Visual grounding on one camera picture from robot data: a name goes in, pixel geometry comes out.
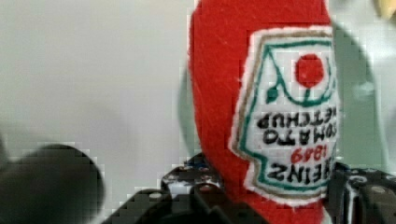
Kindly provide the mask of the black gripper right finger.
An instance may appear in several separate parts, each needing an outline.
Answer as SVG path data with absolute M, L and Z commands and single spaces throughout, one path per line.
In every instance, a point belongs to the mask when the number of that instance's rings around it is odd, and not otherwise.
M 396 177 L 337 162 L 324 204 L 332 224 L 396 224 Z

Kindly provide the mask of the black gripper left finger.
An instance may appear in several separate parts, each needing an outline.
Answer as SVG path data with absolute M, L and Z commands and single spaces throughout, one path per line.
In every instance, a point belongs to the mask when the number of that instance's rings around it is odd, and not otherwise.
M 143 189 L 102 224 L 268 224 L 246 203 L 234 203 L 219 173 L 199 153 Z

